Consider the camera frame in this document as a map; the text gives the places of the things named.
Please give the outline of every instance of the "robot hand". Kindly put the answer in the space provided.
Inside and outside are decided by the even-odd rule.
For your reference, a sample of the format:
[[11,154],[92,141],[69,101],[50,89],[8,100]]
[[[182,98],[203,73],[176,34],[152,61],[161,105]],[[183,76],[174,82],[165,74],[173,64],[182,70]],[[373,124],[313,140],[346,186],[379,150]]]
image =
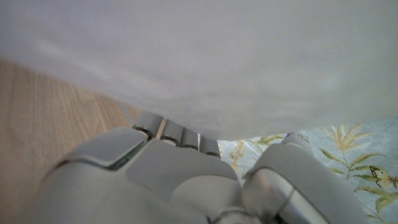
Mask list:
[[217,142],[143,113],[78,146],[46,176],[16,223],[365,223],[352,192],[305,136],[271,145],[243,188]]

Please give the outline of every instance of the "white cloth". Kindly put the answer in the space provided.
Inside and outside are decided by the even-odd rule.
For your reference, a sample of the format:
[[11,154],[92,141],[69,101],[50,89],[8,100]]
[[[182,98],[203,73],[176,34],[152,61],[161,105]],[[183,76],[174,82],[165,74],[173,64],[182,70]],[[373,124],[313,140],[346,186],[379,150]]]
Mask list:
[[397,115],[398,1],[0,2],[0,57],[241,139]]

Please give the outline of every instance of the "gray plastic casing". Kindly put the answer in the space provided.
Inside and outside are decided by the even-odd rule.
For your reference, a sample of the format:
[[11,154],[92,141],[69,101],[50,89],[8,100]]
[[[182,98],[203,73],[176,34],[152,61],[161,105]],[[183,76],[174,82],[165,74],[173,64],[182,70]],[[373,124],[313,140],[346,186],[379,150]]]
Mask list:
[[[241,185],[229,164],[158,139],[143,144],[145,138],[118,128],[77,147],[47,175],[15,223],[206,224],[221,209],[241,206]],[[123,166],[110,169],[109,161],[132,152]]]

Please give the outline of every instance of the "wooden floor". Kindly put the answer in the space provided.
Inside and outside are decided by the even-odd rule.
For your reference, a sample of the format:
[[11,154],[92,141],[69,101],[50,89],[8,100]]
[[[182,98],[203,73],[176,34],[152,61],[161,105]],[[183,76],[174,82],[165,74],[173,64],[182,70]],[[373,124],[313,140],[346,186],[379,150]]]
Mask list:
[[0,60],[0,223],[75,146],[131,126],[140,111]]

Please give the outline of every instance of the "floral print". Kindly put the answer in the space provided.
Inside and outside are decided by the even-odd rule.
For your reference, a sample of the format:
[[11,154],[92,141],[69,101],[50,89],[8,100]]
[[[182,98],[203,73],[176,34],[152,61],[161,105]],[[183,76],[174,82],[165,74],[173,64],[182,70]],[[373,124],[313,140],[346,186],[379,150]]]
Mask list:
[[[349,184],[369,223],[398,223],[398,118],[306,131],[315,157]],[[239,179],[284,134],[219,141]]]

